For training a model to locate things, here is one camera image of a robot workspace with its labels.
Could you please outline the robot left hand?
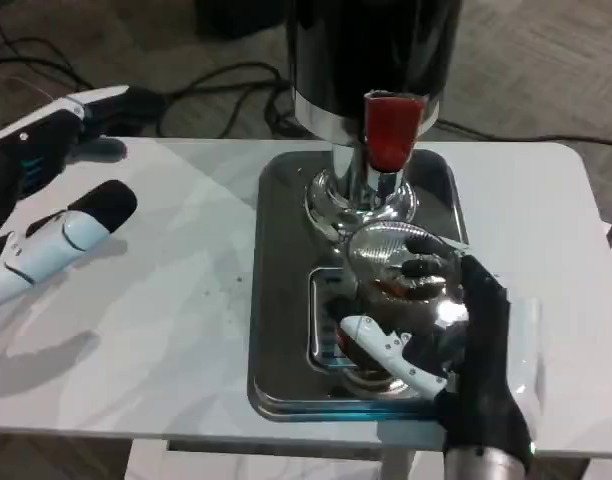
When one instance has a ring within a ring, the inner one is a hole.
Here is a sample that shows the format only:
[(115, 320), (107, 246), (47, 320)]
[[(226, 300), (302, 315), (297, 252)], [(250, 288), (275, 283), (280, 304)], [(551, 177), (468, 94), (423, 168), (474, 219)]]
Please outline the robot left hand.
[[(0, 129), (0, 229), (17, 203), (47, 187), (74, 147), (155, 121), (166, 101), (118, 85), (62, 96)], [(61, 272), (136, 211), (134, 192), (108, 180), (22, 231), (0, 232), (0, 305)]]

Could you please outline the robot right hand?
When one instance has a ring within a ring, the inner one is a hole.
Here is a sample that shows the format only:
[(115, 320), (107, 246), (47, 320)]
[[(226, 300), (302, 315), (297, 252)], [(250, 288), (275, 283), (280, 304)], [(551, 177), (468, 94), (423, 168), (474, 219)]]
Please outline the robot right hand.
[(342, 351), (432, 403), (446, 478), (523, 478), (541, 413), (538, 302), (406, 223), (364, 228), (344, 254), (354, 295), (329, 303)]

